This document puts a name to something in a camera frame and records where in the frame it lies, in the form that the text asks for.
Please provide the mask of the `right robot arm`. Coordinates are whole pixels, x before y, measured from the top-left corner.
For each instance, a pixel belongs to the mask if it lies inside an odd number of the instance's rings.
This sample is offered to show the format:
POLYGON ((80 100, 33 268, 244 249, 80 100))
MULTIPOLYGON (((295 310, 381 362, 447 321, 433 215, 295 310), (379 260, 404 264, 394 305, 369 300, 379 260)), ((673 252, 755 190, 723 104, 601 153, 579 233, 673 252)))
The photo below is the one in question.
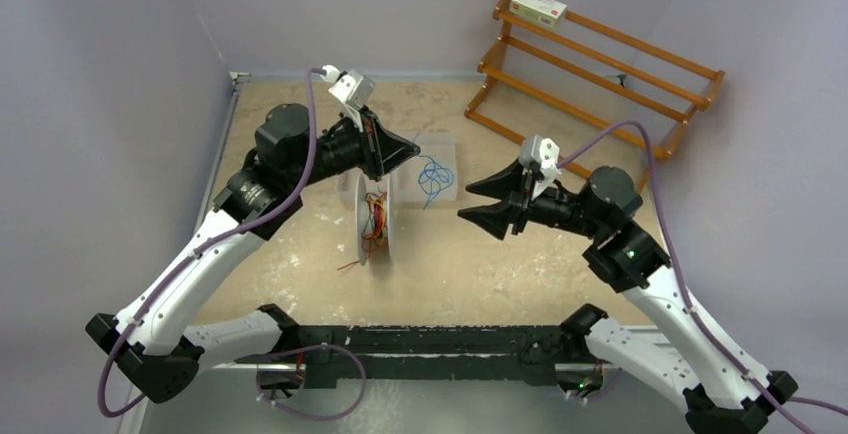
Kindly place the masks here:
POLYGON ((590 239, 589 269, 645 314, 673 347, 638 338, 605 311, 585 304, 564 323, 561 346, 576 361, 610 361, 679 409, 695 433, 758 433, 798 385, 758 363, 679 285, 665 249, 633 219, 642 197, 623 170, 595 169, 579 192, 559 182, 533 193, 536 175, 519 162, 467 185, 494 204, 463 208, 460 218, 495 238, 527 223, 590 239))

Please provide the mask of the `white filament spool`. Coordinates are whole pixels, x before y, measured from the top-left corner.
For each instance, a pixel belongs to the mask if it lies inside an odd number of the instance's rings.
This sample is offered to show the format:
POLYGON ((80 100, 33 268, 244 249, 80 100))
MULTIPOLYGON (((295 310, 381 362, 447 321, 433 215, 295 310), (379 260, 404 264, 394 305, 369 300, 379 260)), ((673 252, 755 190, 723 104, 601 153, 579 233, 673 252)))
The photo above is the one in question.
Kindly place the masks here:
POLYGON ((394 201, 393 179, 390 175, 380 181, 372 181, 364 174, 358 174, 355 178, 353 206, 356 264, 365 265, 382 251, 391 257, 394 201))

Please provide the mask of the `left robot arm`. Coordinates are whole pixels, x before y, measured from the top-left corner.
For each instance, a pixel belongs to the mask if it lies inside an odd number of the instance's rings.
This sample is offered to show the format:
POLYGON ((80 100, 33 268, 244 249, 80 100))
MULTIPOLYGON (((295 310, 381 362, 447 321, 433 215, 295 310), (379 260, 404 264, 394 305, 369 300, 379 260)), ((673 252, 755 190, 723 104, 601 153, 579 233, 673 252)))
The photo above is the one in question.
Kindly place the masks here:
POLYGON ((370 110, 356 126, 340 117, 317 131, 306 106, 281 104, 255 133, 242 168, 215 197, 167 270, 116 314, 100 313, 87 334, 148 400, 164 403, 202 371, 250 356, 292 359, 298 326, 265 304, 243 317, 201 326, 194 319, 223 281, 302 206, 303 189, 349 170, 379 180, 420 149, 382 126, 370 110))

